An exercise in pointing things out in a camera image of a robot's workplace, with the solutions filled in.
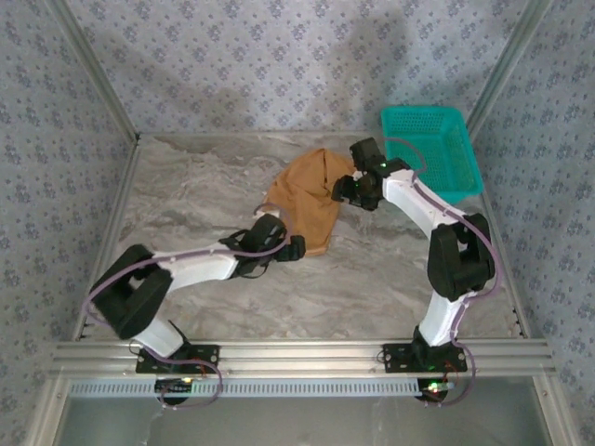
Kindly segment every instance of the wire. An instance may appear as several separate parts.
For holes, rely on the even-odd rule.
[[[380,350],[376,355],[376,361],[384,364],[384,350]]]
[[[132,353],[134,356],[138,356],[140,355],[140,350],[139,351],[132,351],[132,343],[134,342],[134,339],[130,339],[130,342],[128,343],[128,351],[130,353]]]
[[[194,404],[184,404],[183,406],[173,406],[173,405],[167,404],[165,402],[165,394],[176,383],[168,384],[167,386],[165,386],[164,388],[161,389],[161,393],[159,395],[159,402],[161,402],[161,405],[163,406],[164,409],[171,409],[172,411],[181,411],[181,410],[187,410],[187,409],[196,409],[198,407],[205,407],[205,406],[208,406],[209,404],[214,403],[216,400],[218,400],[219,396],[223,392],[223,374],[221,373],[221,370],[217,367],[217,365],[213,364],[212,362],[203,361],[203,360],[199,360],[199,359],[172,360],[169,358],[164,358],[163,356],[159,355],[159,353],[154,351],[152,348],[145,347],[145,351],[147,353],[149,353],[151,356],[153,356],[156,360],[158,360],[162,363],[172,364],[172,365],[196,364],[196,365],[199,365],[201,368],[206,367],[208,369],[211,369],[213,372],[215,372],[217,374],[217,377],[218,377],[217,389],[215,390],[215,393],[207,401],[196,402]]]
[[[83,302],[83,311],[86,313],[87,317],[89,319],[91,319],[92,321],[94,321],[95,323],[99,324],[99,325],[103,325],[103,326],[110,326],[106,321],[102,321],[101,319],[99,319],[95,314],[93,314],[90,311],[90,304],[93,301],[93,299],[95,297],[97,297],[99,295],[99,293],[101,293],[103,290],[105,290],[107,287],[109,287],[110,285],[112,285],[114,282],[117,282],[118,280],[122,279],[124,276],[126,276],[126,274],[129,274],[130,272],[136,270],[136,269],[141,269],[141,268],[145,268],[148,267],[149,265],[153,265],[155,263],[160,263],[160,262],[175,262],[178,260],[182,260],[182,259],[186,259],[186,258],[193,258],[193,257],[199,257],[199,256],[212,256],[215,254],[224,254],[224,255],[232,255],[232,256],[243,256],[243,257],[264,257],[264,256],[270,256],[274,253],[276,253],[277,251],[281,250],[284,248],[284,246],[286,246],[289,241],[291,240],[291,236],[293,234],[293,224],[291,221],[291,217],[289,216],[289,214],[280,206],[278,206],[277,204],[274,203],[263,203],[261,205],[259,205],[255,210],[254,210],[254,214],[259,211],[260,209],[262,209],[263,207],[276,207],[279,210],[280,216],[284,217],[285,221],[286,221],[286,225],[287,225],[287,232],[285,234],[284,239],[281,241],[280,244],[278,244],[277,246],[275,246],[274,248],[268,250],[268,251],[263,251],[260,253],[245,253],[243,251],[232,251],[232,250],[228,250],[228,249],[214,249],[214,250],[209,250],[209,249],[199,249],[199,250],[191,250],[191,251],[186,251],[183,253],[176,253],[174,256],[158,256],[158,257],[153,257],[153,258],[149,258],[147,260],[143,260],[140,261],[138,263],[135,263],[133,265],[130,265],[129,267],[126,267],[118,272],[116,272],[115,274],[112,275],[112,277],[110,277],[109,279],[107,279],[105,282],[102,282],[99,286],[97,286],[94,290],[92,290],[89,295],[86,297],[85,301]],[[132,349],[130,348],[130,345],[128,345],[128,349],[130,350],[131,353],[134,354],[134,352],[132,351]],[[223,391],[223,375],[221,374],[221,370],[213,363],[208,362],[208,361],[203,361],[203,360],[199,360],[199,359],[193,359],[193,360],[171,360],[169,358],[164,358],[161,355],[159,355],[156,351],[152,350],[151,348],[148,348],[145,346],[145,350],[151,355],[153,356],[156,360],[166,363],[166,364],[175,364],[175,365],[183,365],[183,364],[196,364],[196,365],[200,365],[201,370],[203,370],[203,373],[205,372],[205,367],[211,369],[213,372],[215,372],[218,376],[218,385],[217,385],[217,390],[215,391],[215,393],[213,394],[213,396],[211,398],[209,398],[207,401],[203,401],[203,402],[199,402],[196,404],[185,404],[184,406],[172,406],[171,404],[167,404],[165,402],[165,394],[167,393],[167,391],[170,389],[171,385],[169,386],[165,386],[160,394],[159,397],[159,401],[161,402],[162,406],[166,409],[172,409],[175,411],[178,410],[182,410],[182,409],[190,409],[190,408],[197,408],[197,407],[205,407],[213,402],[215,402],[221,392]]]
[[[257,211],[259,211],[260,209],[262,209],[263,207],[276,207],[279,210],[280,215],[282,217],[284,217],[286,224],[287,224],[287,233],[286,233],[284,239],[281,241],[280,244],[278,244],[274,248],[269,249],[268,251],[262,251],[261,253],[246,253],[243,251],[232,251],[229,249],[213,249],[213,250],[198,249],[198,250],[185,251],[182,253],[176,253],[174,256],[157,256],[157,257],[149,258],[147,260],[142,260],[142,261],[137,262],[133,265],[130,265],[124,269],[121,269],[120,271],[113,274],[112,277],[107,279],[105,282],[102,282],[94,290],[92,290],[86,297],[85,301],[83,302],[83,312],[94,323],[96,323],[98,325],[102,325],[104,327],[109,327],[110,326],[109,323],[99,319],[96,314],[94,314],[90,311],[89,306],[90,306],[91,302],[93,301],[93,299],[95,297],[97,297],[101,292],[103,292],[106,288],[108,288],[110,285],[112,285],[114,282],[117,282],[120,279],[122,279],[124,276],[126,276],[126,274],[129,274],[130,272],[132,272],[136,269],[142,269],[142,268],[148,267],[149,265],[154,265],[155,263],[175,262],[175,261],[183,260],[186,258],[194,258],[194,257],[200,257],[200,256],[213,256],[213,255],[218,255],[218,254],[253,257],[254,258],[254,257],[270,256],[270,255],[276,253],[277,251],[280,251],[281,249],[284,248],[284,246],[286,246],[289,243],[291,236],[293,234],[293,225],[291,222],[291,218],[290,218],[289,214],[287,214],[287,212],[283,208],[281,208],[280,206],[278,206],[277,204],[274,204],[274,203],[263,203],[263,204],[259,205],[254,210],[254,214]]]
[[[463,351],[465,352],[465,354],[467,355],[467,357],[469,358],[469,361],[471,362],[471,379],[469,381],[469,384],[465,387],[465,390],[463,390],[463,393],[461,393],[454,400],[450,400],[447,402],[435,403],[438,406],[452,406],[454,404],[457,404],[458,402],[461,402],[463,399],[465,399],[469,395],[469,393],[473,389],[473,386],[475,385],[475,378],[476,378],[476,374],[477,374],[477,368],[475,367],[475,357],[471,353],[471,350],[465,344],[456,340],[456,334],[458,333],[458,326],[460,325],[461,321],[463,320],[463,316],[465,316],[465,312],[467,311],[467,308],[469,307],[469,305],[471,305],[471,303],[473,303],[477,300],[480,300],[480,299],[484,299],[486,297],[490,297],[490,296],[494,295],[496,293],[496,291],[498,291],[498,289],[500,288],[500,285],[502,283],[502,264],[500,262],[500,257],[498,255],[496,249],[494,248],[492,243],[487,239],[487,237],[480,230],[478,230],[472,223],[468,222],[462,216],[459,216],[458,214],[452,212],[448,207],[443,206],[442,204],[438,203],[436,200],[434,200],[432,197],[430,197],[425,191],[423,191],[423,189],[421,189],[419,187],[419,185],[417,184],[418,177],[428,170],[428,165],[426,163],[426,159],[425,159],[424,155],[421,153],[421,151],[416,146],[414,146],[411,142],[407,141],[406,139],[384,138],[384,140],[399,142],[401,144],[404,144],[405,146],[407,146],[409,149],[411,149],[417,155],[417,157],[419,158],[419,161],[421,162],[421,167],[419,169],[415,170],[411,177],[411,184],[412,184],[413,188],[424,200],[426,200],[429,204],[431,204],[438,211],[442,212],[443,214],[445,214],[447,216],[454,218],[456,221],[463,224],[465,226],[465,228],[467,228],[468,230],[473,232],[480,239],[480,241],[482,241],[483,245],[486,247],[486,249],[490,253],[490,256],[492,256],[492,258],[494,259],[494,265],[495,265],[495,270],[496,270],[496,280],[494,281],[494,286],[492,287],[492,289],[490,289],[488,292],[486,292],[482,295],[474,295],[474,296],[466,297],[463,300],[461,307],[458,309],[458,312],[456,313],[456,315],[453,319],[453,323],[450,328],[451,343],[453,344],[453,346],[455,346],[457,348],[462,348]]]
[[[458,370],[456,369],[456,367],[450,361],[445,361],[444,362],[444,365],[446,367],[448,367],[449,369],[452,369],[453,372],[455,372],[455,387],[456,387],[456,385],[458,384]]]

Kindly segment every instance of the floral wallpaper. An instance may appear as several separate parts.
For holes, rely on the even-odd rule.
[[[68,0],[140,133],[361,130],[466,115],[523,1]]]
[[[0,5],[0,444],[69,339],[128,153],[43,0]]]
[[[556,0],[474,147],[531,323],[595,444],[595,4]]]

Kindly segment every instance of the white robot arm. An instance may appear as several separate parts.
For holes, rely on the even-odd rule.
[[[271,214],[261,216],[251,230],[241,230],[202,250],[189,253],[152,253],[145,246],[130,246],[105,272],[93,289],[119,271],[148,259],[145,268],[132,269],[93,299],[93,304],[121,339],[135,339],[163,358],[180,351],[188,341],[171,322],[158,315],[165,295],[184,286],[251,276],[272,260],[302,258],[304,238],[291,236],[290,243],[274,254],[266,252],[282,243],[284,223]],[[250,253],[248,257],[240,255]]]
[[[350,152],[357,171],[335,184],[333,199],[348,199],[368,211],[385,199],[402,209],[430,239],[428,278],[433,292],[412,344],[424,369],[432,361],[439,362],[442,352],[449,348],[453,321],[460,307],[467,305],[465,300],[495,275],[494,259],[460,220],[466,220],[489,240],[487,221],[481,214],[468,216],[444,202],[403,160],[387,161],[372,138],[357,142]],[[449,214],[439,207],[449,209]]]

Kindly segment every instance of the plastic basket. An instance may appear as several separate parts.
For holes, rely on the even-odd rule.
[[[380,114],[385,138],[403,138],[426,158],[419,176],[443,200],[456,204],[483,191],[480,169],[463,115],[449,107],[388,107]],[[421,162],[404,144],[385,141],[387,158],[401,158],[413,169]]]

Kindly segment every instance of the orange fabric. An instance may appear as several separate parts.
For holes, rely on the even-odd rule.
[[[319,256],[328,249],[340,207],[331,200],[333,186],[354,171],[349,158],[317,149],[296,158],[273,181],[265,202],[289,213],[294,234],[306,239],[306,256]]]

